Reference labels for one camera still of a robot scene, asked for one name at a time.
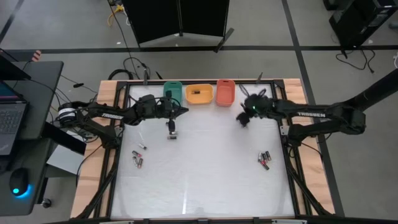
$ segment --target plastic bin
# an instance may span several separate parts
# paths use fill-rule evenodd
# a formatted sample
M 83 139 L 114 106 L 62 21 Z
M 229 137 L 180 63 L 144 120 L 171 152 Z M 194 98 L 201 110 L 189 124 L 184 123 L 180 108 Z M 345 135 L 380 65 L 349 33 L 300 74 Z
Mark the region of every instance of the plastic bin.
M 231 106 L 235 101 L 235 82 L 218 80 L 216 103 L 218 106 Z
M 182 103 L 182 83 L 169 81 L 165 82 L 163 86 L 163 96 L 166 96 L 166 91 L 172 92 L 172 98 L 175 98 L 180 104 Z
M 189 104 L 207 104 L 213 100 L 213 87 L 210 84 L 187 85 L 185 97 Z

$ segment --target wooden table frame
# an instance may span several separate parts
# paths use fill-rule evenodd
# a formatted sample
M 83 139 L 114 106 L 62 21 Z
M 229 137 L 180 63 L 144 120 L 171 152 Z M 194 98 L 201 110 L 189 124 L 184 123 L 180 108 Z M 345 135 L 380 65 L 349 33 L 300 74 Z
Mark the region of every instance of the wooden table frame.
M 149 83 L 157 83 L 164 82 L 168 80 L 149 80 Z M 174 80 L 174 81 L 185 81 L 185 82 L 194 82 L 194 81 L 209 81 L 213 82 L 216 80 Z M 253 82 L 253 79 L 239 79 L 242 82 Z M 301 86 L 300 79 L 284 79 L 284 80 L 264 80 L 264 81 L 274 81 L 275 84 L 279 88 L 275 86 L 272 87 L 275 89 L 275 93 L 278 98 L 282 98 L 286 96 L 287 99 L 294 101 L 295 103 L 306 103 L 305 95 L 303 92 L 303 88 Z M 125 102 L 124 99 L 124 89 L 122 89 L 126 83 L 129 82 L 142 82 L 142 81 L 134 81 L 134 80 L 126 80 L 126 81 L 102 81 L 97 102 L 98 103 L 106 103 L 107 105 L 116 105 L 122 107 Z M 109 125 L 110 120 L 106 118 L 95 118 L 95 121 L 102 125 Z M 310 118 L 301 118 L 296 117 L 293 118 L 293 123 L 299 123 L 302 125 L 312 124 L 312 120 Z M 305 144 L 318 149 L 317 142 L 315 138 L 306 138 L 304 140 Z M 100 145 L 100 141 L 97 140 L 93 143 L 89 143 L 86 147 L 85 157 L 92 153 L 94 149 L 96 149 Z M 328 187 L 328 182 L 326 180 L 325 171 L 323 169 L 323 162 L 318 153 L 315 151 L 306 148 L 306 146 L 301 146 L 298 149 L 299 153 L 296 155 L 295 159 L 291 159 L 293 165 L 299 173 L 302 173 L 302 176 L 305 178 L 305 182 L 307 187 L 310 189 L 312 194 L 317 198 L 317 200 L 321 203 L 321 205 L 331 213 L 334 213 L 334 207 L 331 200 L 330 190 Z M 109 172 L 110 167 L 112 166 L 115 159 L 115 150 L 111 150 L 105 152 L 103 148 L 98 149 L 87 161 L 82 165 L 80 179 L 78 182 L 78 186 L 76 188 L 75 201 L 73 203 L 71 217 L 76 217 L 83 211 L 83 209 L 90 202 L 94 194 L 96 193 L 100 180 L 104 179 L 107 172 Z M 108 167 L 108 171 L 101 172 L 101 168 L 103 166 Z M 292 184 L 295 192 L 291 192 L 297 196 L 297 204 L 298 209 L 295 209 L 296 214 L 307 214 L 309 215 L 309 210 L 311 210 L 311 206 L 304 199 L 303 194 L 298 187 L 298 185 L 293 181 Z M 109 203 L 109 186 L 107 191 L 103 194 L 101 201 L 101 209 L 97 209 L 91 216 L 96 217 L 105 217 L 110 215 L 110 207 L 108 209 Z

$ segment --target white table surface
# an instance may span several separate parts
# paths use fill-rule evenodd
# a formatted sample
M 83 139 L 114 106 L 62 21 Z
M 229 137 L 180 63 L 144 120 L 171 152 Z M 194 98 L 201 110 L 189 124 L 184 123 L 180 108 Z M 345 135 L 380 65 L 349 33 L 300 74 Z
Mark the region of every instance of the white table surface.
M 267 88 L 272 96 L 269 85 L 245 87 L 250 93 Z M 130 94 L 162 96 L 163 86 L 132 86 Z M 166 119 L 126 126 L 111 218 L 294 216 L 278 125 L 256 118 L 242 128 L 235 118 L 244 99 L 236 85 L 230 108 L 217 106 L 215 98 L 189 105 L 183 86 L 182 106 L 190 111 L 175 121 L 177 140 L 167 139 Z M 134 166 L 133 150 L 144 158 L 141 169 Z M 270 170 L 257 161 L 264 151 L 272 157 Z

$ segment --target yellow bin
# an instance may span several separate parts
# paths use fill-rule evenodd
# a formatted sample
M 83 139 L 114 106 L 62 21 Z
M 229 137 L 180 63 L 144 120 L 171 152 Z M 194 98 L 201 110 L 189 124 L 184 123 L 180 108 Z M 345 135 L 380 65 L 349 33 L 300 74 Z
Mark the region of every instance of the yellow bin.
M 213 100 L 213 87 L 210 84 L 187 85 L 185 98 L 189 104 L 207 104 Z

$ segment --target black panel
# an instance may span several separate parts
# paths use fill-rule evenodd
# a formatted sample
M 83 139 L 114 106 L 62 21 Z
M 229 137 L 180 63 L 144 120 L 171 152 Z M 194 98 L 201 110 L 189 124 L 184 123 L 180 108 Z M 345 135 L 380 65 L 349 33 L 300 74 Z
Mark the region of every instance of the black panel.
M 181 0 L 183 32 L 223 37 L 228 7 L 229 0 Z
M 138 44 L 180 32 L 176 0 L 123 0 Z

